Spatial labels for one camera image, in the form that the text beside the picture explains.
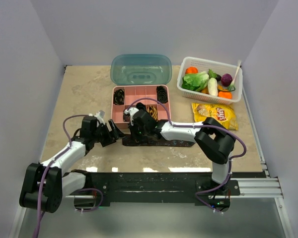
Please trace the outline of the maroon blue-flowered tie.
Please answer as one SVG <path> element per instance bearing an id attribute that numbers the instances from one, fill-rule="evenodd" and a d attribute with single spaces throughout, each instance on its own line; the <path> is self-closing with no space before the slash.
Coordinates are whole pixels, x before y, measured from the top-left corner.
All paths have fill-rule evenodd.
<path id="1" fill-rule="evenodd" d="M 161 138 L 158 141 L 152 141 L 152 142 L 139 142 L 138 145 L 134 145 L 130 142 L 130 136 L 127 135 L 122 139 L 122 144 L 124 146 L 166 146 L 166 147 L 192 147 L 195 143 L 190 141 L 183 141 L 183 140 L 165 140 L 164 138 Z"/>

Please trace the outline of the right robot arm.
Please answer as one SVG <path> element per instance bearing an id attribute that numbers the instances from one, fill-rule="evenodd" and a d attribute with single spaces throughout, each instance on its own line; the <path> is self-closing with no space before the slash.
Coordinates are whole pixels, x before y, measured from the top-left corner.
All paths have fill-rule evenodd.
<path id="1" fill-rule="evenodd" d="M 179 140 L 196 143 L 212 161 L 212 191 L 222 195 L 229 189 L 229 156 L 236 139 L 215 119 L 194 123 L 155 121 L 147 111 L 134 107 L 126 109 L 124 114 L 130 118 L 128 128 L 135 142 Z"/>

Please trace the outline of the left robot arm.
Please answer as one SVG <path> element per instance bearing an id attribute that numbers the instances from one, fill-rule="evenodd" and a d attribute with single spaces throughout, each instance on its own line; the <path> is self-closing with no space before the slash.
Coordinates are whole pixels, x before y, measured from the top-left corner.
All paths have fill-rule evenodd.
<path id="1" fill-rule="evenodd" d="M 69 173 L 69 168 L 86 156 L 96 143 L 105 147 L 124 136 L 113 120 L 104 122 L 100 116 L 84 116 L 80 128 L 75 131 L 65 148 L 47 161 L 32 163 L 27 167 L 19 205 L 54 213 L 63 197 L 76 190 L 81 194 L 89 194 L 93 189 L 93 182 L 82 172 Z"/>

